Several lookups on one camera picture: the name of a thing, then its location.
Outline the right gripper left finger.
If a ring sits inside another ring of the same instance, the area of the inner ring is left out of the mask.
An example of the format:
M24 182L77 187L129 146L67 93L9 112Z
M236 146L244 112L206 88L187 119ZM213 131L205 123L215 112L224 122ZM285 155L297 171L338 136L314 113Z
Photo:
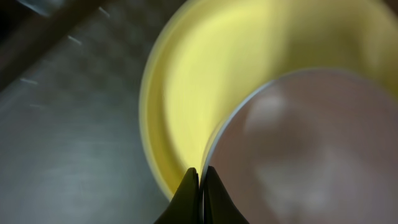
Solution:
M155 224L198 224L199 181L195 168L189 168L168 207Z

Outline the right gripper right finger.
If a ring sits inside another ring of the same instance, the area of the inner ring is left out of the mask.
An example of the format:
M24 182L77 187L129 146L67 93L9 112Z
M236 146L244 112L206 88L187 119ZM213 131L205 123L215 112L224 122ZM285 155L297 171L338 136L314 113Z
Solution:
M204 211L206 224L248 224L240 213L214 167L209 166L204 183Z

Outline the pink bowl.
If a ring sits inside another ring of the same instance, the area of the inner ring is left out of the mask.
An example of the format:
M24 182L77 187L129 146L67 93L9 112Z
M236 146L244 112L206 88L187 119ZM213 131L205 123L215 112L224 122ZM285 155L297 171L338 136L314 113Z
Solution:
M301 70L266 84L209 156L249 223L397 222L397 101L353 73Z

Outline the yellow plate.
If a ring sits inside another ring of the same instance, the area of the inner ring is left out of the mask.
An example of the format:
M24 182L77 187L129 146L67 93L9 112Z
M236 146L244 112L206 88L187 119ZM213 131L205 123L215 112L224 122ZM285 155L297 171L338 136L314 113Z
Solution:
M141 139L162 193L201 171L213 131L263 84L292 70L353 70L397 94L397 2L198 0L158 36L139 99Z

